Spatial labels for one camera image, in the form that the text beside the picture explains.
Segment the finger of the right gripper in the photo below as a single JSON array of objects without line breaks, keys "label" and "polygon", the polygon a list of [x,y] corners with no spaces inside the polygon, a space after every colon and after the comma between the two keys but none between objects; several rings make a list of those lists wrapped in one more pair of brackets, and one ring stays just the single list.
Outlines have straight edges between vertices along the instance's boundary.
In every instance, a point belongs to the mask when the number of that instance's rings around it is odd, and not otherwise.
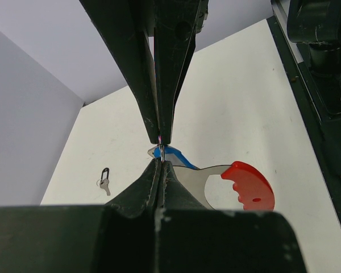
[{"label": "finger of the right gripper", "polygon": [[161,143],[172,139],[174,111],[208,1],[154,1],[156,106]]},{"label": "finger of the right gripper", "polygon": [[158,143],[155,71],[147,20],[150,1],[81,1],[138,104],[149,141]]}]

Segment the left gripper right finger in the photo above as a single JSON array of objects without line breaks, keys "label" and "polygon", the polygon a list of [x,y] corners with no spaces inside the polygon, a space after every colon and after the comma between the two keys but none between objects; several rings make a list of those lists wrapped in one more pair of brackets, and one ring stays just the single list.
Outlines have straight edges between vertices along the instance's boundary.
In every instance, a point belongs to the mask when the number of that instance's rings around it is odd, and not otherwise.
[{"label": "left gripper right finger", "polygon": [[[212,175],[232,182],[242,210],[211,207],[205,184]],[[157,272],[306,271],[292,227],[274,211],[273,190],[253,166],[171,166],[165,182],[156,212]]]}]

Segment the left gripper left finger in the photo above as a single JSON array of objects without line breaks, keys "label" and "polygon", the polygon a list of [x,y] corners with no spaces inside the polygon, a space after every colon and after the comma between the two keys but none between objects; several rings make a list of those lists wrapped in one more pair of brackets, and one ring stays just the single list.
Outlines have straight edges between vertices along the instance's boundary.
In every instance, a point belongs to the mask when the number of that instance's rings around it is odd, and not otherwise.
[{"label": "left gripper left finger", "polygon": [[151,272],[162,173],[152,160],[104,205],[0,208],[0,272]]}]

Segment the red keyring with keys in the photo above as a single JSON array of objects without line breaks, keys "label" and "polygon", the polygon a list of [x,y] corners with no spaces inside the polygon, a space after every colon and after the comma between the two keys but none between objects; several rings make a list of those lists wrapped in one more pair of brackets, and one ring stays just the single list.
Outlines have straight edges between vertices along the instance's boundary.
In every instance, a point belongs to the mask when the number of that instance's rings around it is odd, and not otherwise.
[{"label": "red keyring with keys", "polygon": [[275,195],[264,175],[240,161],[206,168],[173,166],[177,180],[208,209],[238,206],[273,210]]}]

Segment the key with blue tag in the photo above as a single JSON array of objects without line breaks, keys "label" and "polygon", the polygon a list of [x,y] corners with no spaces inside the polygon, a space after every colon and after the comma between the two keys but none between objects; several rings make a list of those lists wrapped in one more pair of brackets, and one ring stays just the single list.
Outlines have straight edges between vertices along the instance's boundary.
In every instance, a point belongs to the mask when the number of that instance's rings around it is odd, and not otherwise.
[{"label": "key with blue tag", "polygon": [[147,154],[153,158],[157,158],[163,161],[169,161],[173,166],[181,166],[190,169],[198,169],[193,165],[182,152],[171,146],[155,146],[147,151]]}]

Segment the key with black tag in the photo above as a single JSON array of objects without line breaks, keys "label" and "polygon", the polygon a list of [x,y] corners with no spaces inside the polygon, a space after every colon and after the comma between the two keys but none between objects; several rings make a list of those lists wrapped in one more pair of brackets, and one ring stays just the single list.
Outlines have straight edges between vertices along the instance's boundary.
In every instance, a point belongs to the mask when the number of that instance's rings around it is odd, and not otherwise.
[{"label": "key with black tag", "polygon": [[109,174],[110,174],[110,169],[108,167],[104,168],[102,170],[101,177],[98,182],[98,186],[106,192],[107,196],[111,196],[111,192],[109,188]]}]

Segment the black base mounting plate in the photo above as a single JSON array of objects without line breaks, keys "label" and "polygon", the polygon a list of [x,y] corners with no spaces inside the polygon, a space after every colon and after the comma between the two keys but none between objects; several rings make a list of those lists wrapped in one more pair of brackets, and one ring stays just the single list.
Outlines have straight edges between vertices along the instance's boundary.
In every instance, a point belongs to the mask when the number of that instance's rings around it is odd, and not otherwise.
[{"label": "black base mounting plate", "polygon": [[341,224],[341,1],[272,1],[267,20]]}]

